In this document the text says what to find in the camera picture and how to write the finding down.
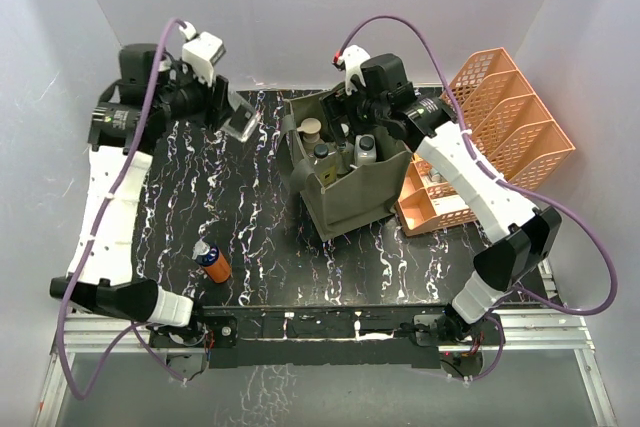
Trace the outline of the clear square bottle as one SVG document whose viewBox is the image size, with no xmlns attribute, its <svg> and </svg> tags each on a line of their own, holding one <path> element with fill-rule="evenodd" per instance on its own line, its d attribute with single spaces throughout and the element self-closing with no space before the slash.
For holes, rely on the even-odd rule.
<svg viewBox="0 0 640 427">
<path fill-rule="evenodd" d="M 311 155 L 314 172 L 324 187 L 338 179 L 342 157 L 333 143 L 318 143 Z"/>
<path fill-rule="evenodd" d="M 245 143 L 252 136 L 260 121 L 260 113 L 239 93 L 229 91 L 226 94 L 227 118 L 221 130 L 239 142 Z"/>
</svg>

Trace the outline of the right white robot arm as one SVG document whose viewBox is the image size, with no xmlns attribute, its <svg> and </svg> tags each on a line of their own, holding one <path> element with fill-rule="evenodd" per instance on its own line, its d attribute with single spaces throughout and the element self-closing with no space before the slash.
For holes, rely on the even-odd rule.
<svg viewBox="0 0 640 427">
<path fill-rule="evenodd" d="M 434 167 L 480 222 L 491 245 L 474 258 L 474 271 L 445 309 L 447 335 L 466 344 L 478 336 L 481 318 L 551 250 L 561 224 L 552 207 L 540 209 L 501 186 L 494 167 L 469 141 L 461 117 L 444 101 L 417 96 L 402 60 L 391 53 L 370 56 L 352 45 L 335 55 L 345 80 L 322 97 L 330 125 L 349 121 L 358 133 L 375 126 Z"/>
</svg>

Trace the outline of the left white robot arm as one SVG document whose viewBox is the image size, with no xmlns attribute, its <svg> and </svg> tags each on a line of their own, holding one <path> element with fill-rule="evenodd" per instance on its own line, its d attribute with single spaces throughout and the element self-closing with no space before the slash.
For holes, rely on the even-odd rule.
<svg viewBox="0 0 640 427">
<path fill-rule="evenodd" d="M 137 278 L 132 241 L 143 183 L 157 142 L 168 124 L 188 119 L 219 127 L 228 83 L 214 74 L 224 55 L 221 41 L 186 42 L 180 58 L 165 53 L 151 109 L 141 116 L 156 47 L 130 44 L 118 56 L 120 77 L 99 96 L 88 143 L 90 183 L 79 242 L 65 275 L 50 282 L 49 294 L 98 315 L 171 328 L 194 346 L 207 323 L 193 313 L 192 299 Z"/>
</svg>

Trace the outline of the beige pump lotion bottle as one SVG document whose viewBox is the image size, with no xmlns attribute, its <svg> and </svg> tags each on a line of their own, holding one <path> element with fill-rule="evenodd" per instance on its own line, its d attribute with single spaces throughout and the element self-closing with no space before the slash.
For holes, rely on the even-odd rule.
<svg viewBox="0 0 640 427">
<path fill-rule="evenodd" d="M 297 132 L 301 135 L 303 148 L 308 155 L 312 155 L 315 147 L 322 143 L 321 128 L 321 121 L 313 117 L 304 119 L 297 128 Z"/>
</svg>

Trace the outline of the white rectangular bottle black cap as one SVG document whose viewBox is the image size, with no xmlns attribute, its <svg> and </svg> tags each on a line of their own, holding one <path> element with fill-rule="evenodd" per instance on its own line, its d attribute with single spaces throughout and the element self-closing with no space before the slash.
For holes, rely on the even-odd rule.
<svg viewBox="0 0 640 427">
<path fill-rule="evenodd" d="M 354 163 L 358 168 L 377 161 L 376 140 L 372 134 L 357 135 L 354 144 Z"/>
</svg>

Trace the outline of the orange spray bottle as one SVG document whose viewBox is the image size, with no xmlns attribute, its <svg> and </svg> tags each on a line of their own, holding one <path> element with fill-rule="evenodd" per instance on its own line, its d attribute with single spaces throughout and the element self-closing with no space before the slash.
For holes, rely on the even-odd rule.
<svg viewBox="0 0 640 427">
<path fill-rule="evenodd" d="M 231 277 L 230 264 L 214 243 L 197 241 L 193 248 L 192 259 L 215 283 L 224 283 Z"/>
</svg>

